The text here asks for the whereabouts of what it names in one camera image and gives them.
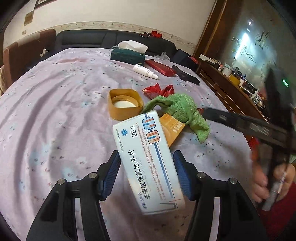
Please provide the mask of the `person's right hand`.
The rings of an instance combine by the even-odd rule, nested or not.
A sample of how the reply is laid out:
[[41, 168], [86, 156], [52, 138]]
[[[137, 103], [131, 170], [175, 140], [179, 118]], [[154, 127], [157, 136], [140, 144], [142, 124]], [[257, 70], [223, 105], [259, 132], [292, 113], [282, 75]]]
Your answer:
[[252, 199], [261, 203], [270, 196], [271, 187], [280, 180], [284, 180], [280, 193], [277, 196], [277, 201], [282, 200], [287, 194], [293, 184], [295, 178], [295, 167], [292, 164], [283, 163], [277, 166], [273, 171], [273, 177], [271, 178], [271, 184], [267, 176], [265, 175], [261, 165], [258, 161], [253, 161], [252, 163], [252, 189], [251, 196]]

